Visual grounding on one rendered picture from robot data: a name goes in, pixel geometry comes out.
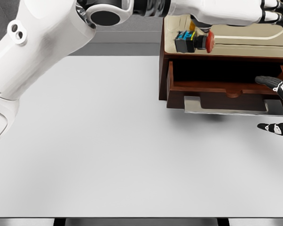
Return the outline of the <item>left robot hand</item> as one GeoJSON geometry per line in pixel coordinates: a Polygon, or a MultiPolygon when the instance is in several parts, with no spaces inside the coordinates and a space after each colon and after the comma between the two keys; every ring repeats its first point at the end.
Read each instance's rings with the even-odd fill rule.
{"type": "Polygon", "coordinates": [[[272,24],[283,28],[283,0],[201,0],[200,9],[190,17],[204,32],[220,24],[272,24]]]}

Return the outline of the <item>black switch with red button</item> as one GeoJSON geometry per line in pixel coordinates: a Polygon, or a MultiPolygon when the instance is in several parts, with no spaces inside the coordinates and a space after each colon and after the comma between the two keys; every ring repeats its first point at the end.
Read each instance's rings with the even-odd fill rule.
{"type": "Polygon", "coordinates": [[[206,50],[211,53],[215,45],[215,36],[213,32],[200,35],[196,31],[180,31],[176,36],[175,48],[180,53],[195,53],[196,50],[206,50]]]}

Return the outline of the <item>brown cabinet with beige top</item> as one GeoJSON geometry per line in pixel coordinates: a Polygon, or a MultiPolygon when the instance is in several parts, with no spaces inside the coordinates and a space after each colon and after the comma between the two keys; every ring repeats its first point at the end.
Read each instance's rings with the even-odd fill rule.
{"type": "Polygon", "coordinates": [[[174,40],[180,31],[190,28],[189,16],[168,16],[163,21],[159,58],[159,99],[167,103],[167,74],[173,59],[221,60],[283,63],[283,28],[270,24],[248,27],[215,25],[211,31],[215,45],[211,53],[179,53],[174,40]]]}

